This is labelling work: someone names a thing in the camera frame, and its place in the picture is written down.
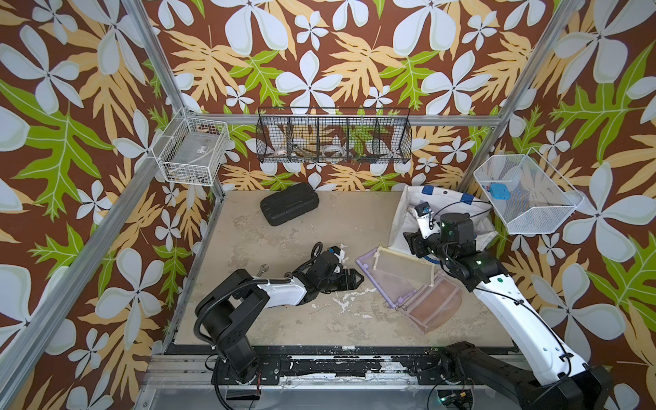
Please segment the cream mesh pouch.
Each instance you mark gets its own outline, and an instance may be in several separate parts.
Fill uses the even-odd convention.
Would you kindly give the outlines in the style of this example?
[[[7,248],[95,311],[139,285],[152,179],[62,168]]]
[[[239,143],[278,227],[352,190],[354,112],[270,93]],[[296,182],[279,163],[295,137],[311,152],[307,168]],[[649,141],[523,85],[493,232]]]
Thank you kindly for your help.
[[[374,253],[373,269],[426,286],[433,286],[436,266],[413,256],[378,247]]]

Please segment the purple mesh pouch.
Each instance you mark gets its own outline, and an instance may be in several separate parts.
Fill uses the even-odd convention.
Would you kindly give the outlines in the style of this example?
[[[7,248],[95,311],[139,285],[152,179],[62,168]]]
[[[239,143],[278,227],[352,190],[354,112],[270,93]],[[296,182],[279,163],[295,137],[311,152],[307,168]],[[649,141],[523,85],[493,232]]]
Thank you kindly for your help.
[[[372,282],[390,309],[399,309],[416,292],[406,279],[381,270],[377,264],[379,247],[356,259],[357,266]]]

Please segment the pink mesh pouch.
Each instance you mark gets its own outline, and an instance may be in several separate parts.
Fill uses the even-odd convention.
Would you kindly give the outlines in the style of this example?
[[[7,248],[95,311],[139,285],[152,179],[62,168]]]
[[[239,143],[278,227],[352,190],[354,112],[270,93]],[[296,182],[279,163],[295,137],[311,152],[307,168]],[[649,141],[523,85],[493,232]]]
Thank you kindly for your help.
[[[449,276],[439,275],[434,285],[422,286],[401,305],[401,313],[424,334],[451,319],[462,303],[462,290]]]

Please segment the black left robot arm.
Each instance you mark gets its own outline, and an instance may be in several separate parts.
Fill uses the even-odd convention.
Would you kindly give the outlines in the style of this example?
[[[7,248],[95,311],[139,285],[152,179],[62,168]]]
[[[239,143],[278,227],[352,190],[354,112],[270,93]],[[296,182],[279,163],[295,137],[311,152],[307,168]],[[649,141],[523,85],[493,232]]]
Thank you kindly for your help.
[[[318,242],[311,256],[283,278],[253,276],[245,269],[231,273],[195,308],[195,337],[218,355],[239,384],[252,381],[259,357],[247,333],[262,311],[283,306],[302,306],[320,294],[355,290],[364,282],[355,268],[343,264],[343,250],[327,250]]]

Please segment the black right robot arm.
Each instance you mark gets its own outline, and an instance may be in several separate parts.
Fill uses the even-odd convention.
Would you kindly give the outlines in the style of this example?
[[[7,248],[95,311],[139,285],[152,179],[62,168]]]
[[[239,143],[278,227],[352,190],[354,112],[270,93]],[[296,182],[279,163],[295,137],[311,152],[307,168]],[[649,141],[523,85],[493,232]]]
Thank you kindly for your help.
[[[526,359],[523,370],[486,354],[472,343],[444,348],[446,379],[484,384],[522,409],[602,409],[613,386],[604,367],[591,367],[526,301],[506,268],[477,249],[468,213],[435,217],[428,203],[410,211],[418,232],[403,237],[412,255],[435,262],[461,282],[500,321]]]

